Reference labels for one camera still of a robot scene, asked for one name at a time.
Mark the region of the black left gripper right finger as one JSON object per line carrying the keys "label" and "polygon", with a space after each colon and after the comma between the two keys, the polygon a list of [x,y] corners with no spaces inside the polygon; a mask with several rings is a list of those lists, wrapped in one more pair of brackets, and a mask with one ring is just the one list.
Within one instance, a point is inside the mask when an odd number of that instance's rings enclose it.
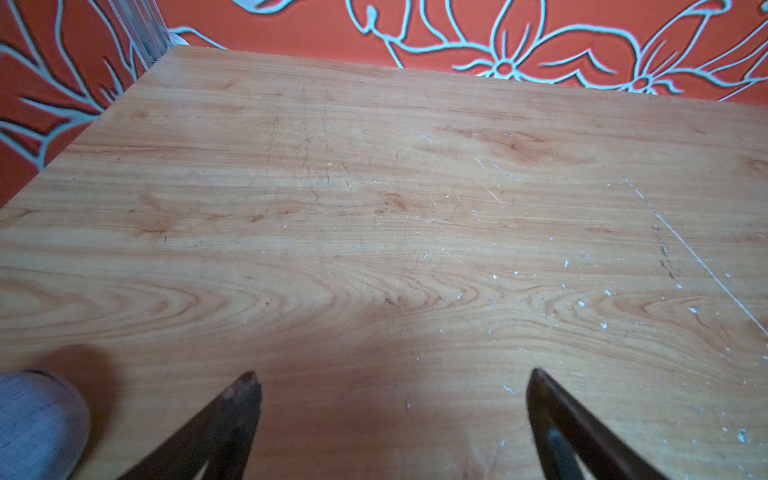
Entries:
{"label": "black left gripper right finger", "polygon": [[535,368],[526,406],[538,458],[547,479],[663,479],[544,369]]}

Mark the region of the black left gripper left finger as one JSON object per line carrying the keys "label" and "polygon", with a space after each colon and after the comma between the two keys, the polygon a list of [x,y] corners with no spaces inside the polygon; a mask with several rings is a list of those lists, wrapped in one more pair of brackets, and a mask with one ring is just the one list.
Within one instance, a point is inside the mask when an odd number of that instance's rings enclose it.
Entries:
{"label": "black left gripper left finger", "polygon": [[261,403],[261,384],[248,371],[121,477],[242,479]]}

